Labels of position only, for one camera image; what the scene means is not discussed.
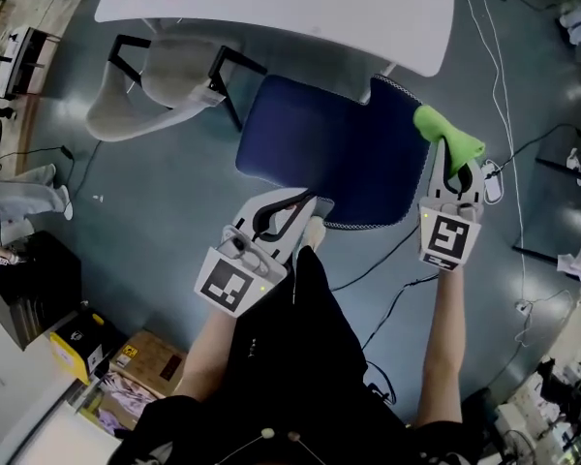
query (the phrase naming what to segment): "yellow sticker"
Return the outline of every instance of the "yellow sticker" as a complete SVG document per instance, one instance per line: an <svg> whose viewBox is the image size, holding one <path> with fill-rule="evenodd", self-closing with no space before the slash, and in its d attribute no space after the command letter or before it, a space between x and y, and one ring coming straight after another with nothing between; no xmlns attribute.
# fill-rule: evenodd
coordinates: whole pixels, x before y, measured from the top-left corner
<svg viewBox="0 0 581 465"><path fill-rule="evenodd" d="M127 345L123 348L123 353L129 358L133 358L138 354L138 348L134 348L132 345Z"/></svg>

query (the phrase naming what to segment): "white table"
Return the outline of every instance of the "white table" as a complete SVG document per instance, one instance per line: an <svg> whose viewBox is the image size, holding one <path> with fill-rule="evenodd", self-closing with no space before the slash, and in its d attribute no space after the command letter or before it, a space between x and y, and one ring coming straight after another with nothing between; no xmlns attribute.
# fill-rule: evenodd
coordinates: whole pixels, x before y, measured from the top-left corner
<svg viewBox="0 0 581 465"><path fill-rule="evenodd" d="M23 92L17 91L18 88L21 90L21 88L25 87L25 92L28 92L28 86L32 82L33 78L35 78L35 72L32 71L32 73L26 77L24 80L25 84L19 84L21 83L20 72L26 51L30 47L31 43L38 42L39 40L41 40L42 44L45 42L56 43L59 38L25 25L19 26L9 33L6 41L6 48L1 46L1 56L6 59L10 59L10 61L0 60L1 98L16 92ZM30 57L34 59L35 62L26 63L23 65L28 68L44 69L51 60L51 57L46 57L46 55L49 55L49 52L47 51L45 45L38 46L38 43L35 43L35 45L37 45L37 51L33 54L33 57ZM38 83L39 81L42 80L35 78L35 83Z"/></svg>
<svg viewBox="0 0 581 465"><path fill-rule="evenodd" d="M442 65L453 12L454 0L101 0L95 19L256 24L363 50L429 77Z"/></svg>

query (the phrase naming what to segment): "cardboard box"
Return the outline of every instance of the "cardboard box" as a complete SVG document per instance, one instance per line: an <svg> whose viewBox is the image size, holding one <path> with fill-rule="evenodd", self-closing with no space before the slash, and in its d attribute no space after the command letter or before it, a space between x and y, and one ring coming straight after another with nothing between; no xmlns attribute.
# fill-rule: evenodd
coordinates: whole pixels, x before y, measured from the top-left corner
<svg viewBox="0 0 581 465"><path fill-rule="evenodd" d="M165 398L181 383L186 356L186 352L141 330L112 358L109 368Z"/></svg>

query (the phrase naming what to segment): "power strip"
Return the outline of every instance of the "power strip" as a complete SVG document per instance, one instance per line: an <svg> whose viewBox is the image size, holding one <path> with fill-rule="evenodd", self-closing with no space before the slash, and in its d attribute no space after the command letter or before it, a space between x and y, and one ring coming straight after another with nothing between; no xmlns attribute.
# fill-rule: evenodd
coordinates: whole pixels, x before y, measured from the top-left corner
<svg viewBox="0 0 581 465"><path fill-rule="evenodd" d="M486 187L487 203L489 204L497 203L504 194L502 190L502 185L500 184L500 179L497 176L489 177L488 179L486 179L486 176L488 176L488 174L495 172L498 169L498 167L490 160L487 160L486 162L484 162L484 164L482 164L481 169L485 178L484 186Z"/></svg>

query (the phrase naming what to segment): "shoe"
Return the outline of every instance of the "shoe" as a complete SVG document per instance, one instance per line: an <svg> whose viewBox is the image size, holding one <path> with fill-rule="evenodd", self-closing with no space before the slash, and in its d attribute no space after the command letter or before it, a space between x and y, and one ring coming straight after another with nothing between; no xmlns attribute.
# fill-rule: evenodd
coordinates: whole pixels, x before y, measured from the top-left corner
<svg viewBox="0 0 581 465"><path fill-rule="evenodd" d="M54 177L56 177L56 166L54 166L53 164L49 164L49 168L51 169L51 181L54 180Z"/></svg>
<svg viewBox="0 0 581 465"><path fill-rule="evenodd" d="M558 30L560 31L560 38L562 38L562 41L564 42L564 44L568 48L575 48L576 45L573 45L570 42L570 34L568 33L568 30L562 26L562 23L560 22L559 19L555 19L555 23L558 26Z"/></svg>
<svg viewBox="0 0 581 465"><path fill-rule="evenodd" d="M70 221L71 219L74 218L74 203L71 201L71 198L69 197L69 190L67 189L67 186L62 185L56 191L62 195L63 197L62 200L64 202L67 202L62 214L65 216L65 219Z"/></svg>
<svg viewBox="0 0 581 465"><path fill-rule="evenodd" d="M535 371L538 373L542 379L546 379L553 373L553 367L555 366L555 359L549 358L548 361L543 361L538 364Z"/></svg>
<svg viewBox="0 0 581 465"><path fill-rule="evenodd" d="M304 246L309 246L315 252L317 248L321 246L322 241L325 238L325 224L322 222L322 217L313 216L308 221L306 229L303 230L303 236L301 236L301 244L299 245L299 250Z"/></svg>

